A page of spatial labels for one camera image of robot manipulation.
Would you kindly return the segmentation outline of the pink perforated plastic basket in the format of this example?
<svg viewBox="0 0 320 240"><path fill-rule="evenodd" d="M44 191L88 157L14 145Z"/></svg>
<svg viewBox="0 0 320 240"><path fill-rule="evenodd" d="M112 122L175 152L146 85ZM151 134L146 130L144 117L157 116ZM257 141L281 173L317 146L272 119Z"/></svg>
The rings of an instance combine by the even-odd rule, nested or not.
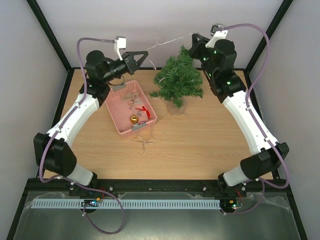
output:
<svg viewBox="0 0 320 240"><path fill-rule="evenodd" d="M127 92L139 93L139 98L135 103L121 99L121 96ZM105 104L109 110L116 130L122 138L130 137L143 130L154 127L158 119L153 107L136 80L113 86L105 100ZM150 112L150 120L148 120L145 111L140 111L142 106L145 106ZM137 124L131 123L130 118L132 115L138 116Z"/></svg>

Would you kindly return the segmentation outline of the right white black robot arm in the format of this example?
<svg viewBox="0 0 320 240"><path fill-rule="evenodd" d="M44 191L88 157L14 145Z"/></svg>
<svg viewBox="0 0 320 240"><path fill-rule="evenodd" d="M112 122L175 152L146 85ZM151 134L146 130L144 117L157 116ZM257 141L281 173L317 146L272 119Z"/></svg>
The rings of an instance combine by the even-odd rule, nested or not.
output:
<svg viewBox="0 0 320 240"><path fill-rule="evenodd" d="M233 193L237 185L276 170L289 153L289 146L280 143L267 129L252 105L246 86L234 72L237 52L234 43L226 39L227 33L217 31L211 39L194 33L189 49L189 56L201 62L211 91L238 124L251 153L239 166L218 177L218 191L224 196Z"/></svg>

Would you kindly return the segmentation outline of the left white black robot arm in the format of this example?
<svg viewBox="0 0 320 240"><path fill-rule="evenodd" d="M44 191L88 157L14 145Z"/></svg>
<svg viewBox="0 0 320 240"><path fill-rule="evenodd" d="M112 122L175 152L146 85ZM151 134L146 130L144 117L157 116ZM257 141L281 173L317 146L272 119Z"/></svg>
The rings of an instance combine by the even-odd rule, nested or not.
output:
<svg viewBox="0 0 320 240"><path fill-rule="evenodd" d="M99 50L86 56L85 83L72 107L47 133L33 139L36 164L44 170L88 186L94 173L77 162L71 147L89 117L105 102L111 88L109 82L124 74L133 75L148 56L147 51L127 51L119 59L105 57Z"/></svg>

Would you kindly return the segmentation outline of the small green christmas tree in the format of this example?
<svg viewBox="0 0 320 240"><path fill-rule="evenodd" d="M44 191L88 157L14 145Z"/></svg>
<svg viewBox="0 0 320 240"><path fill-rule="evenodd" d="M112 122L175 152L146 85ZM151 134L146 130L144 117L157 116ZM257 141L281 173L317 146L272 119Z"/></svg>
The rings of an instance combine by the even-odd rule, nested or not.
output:
<svg viewBox="0 0 320 240"><path fill-rule="evenodd" d="M184 45L177 56L168 58L153 81L158 89L150 92L150 97L171 102L177 109L184 106L184 97L202 98L204 95L203 78Z"/></svg>

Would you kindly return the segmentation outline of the round wooden tree base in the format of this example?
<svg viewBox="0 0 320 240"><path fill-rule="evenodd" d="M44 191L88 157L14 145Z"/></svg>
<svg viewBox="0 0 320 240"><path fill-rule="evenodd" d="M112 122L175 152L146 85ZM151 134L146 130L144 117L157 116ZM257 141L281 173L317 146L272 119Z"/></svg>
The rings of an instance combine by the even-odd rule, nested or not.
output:
<svg viewBox="0 0 320 240"><path fill-rule="evenodd" d="M185 113L187 103L184 101L182 106L178 108L173 102L169 101L166 103L166 109L170 115L178 116Z"/></svg>

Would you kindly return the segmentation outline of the red ribbon bow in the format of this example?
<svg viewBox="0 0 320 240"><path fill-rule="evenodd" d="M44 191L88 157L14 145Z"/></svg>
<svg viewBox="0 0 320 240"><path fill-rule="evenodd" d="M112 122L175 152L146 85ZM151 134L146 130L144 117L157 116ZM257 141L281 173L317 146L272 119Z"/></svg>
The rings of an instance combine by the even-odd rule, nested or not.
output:
<svg viewBox="0 0 320 240"><path fill-rule="evenodd" d="M140 110L140 111L144 111L144 112L146 113L148 120L151 119L151 114L150 114L150 112L146 109L145 106L142 106L142 108L140 108L139 110Z"/></svg>

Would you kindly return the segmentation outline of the gold bauble ornament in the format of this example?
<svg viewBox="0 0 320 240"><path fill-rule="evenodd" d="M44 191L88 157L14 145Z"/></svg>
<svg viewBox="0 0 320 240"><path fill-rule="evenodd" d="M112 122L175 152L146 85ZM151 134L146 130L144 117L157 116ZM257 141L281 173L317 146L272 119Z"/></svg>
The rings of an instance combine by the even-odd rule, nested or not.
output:
<svg viewBox="0 0 320 240"><path fill-rule="evenodd" d="M132 123L132 124L138 124L139 123L139 118L138 118L138 116L137 115L132 115L131 117L130 117L130 122Z"/></svg>

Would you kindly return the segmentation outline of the black front frame rail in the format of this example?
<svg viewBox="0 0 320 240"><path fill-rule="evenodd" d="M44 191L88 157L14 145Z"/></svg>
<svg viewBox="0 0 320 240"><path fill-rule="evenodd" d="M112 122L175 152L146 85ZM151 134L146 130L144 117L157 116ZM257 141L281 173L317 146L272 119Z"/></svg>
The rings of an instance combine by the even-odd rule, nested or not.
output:
<svg viewBox="0 0 320 240"><path fill-rule="evenodd" d="M97 189L104 189L116 197L125 193L187 193L192 196L226 198L242 196L249 192L260 192L262 183L252 181L246 185L238 184L222 190L218 180L125 180L125 179L98 179ZM99 192L85 190L79 186L72 186L66 180L54 179L49 183L42 183L37 178L27 180L23 194L29 192L63 192L71 197L96 197Z"/></svg>

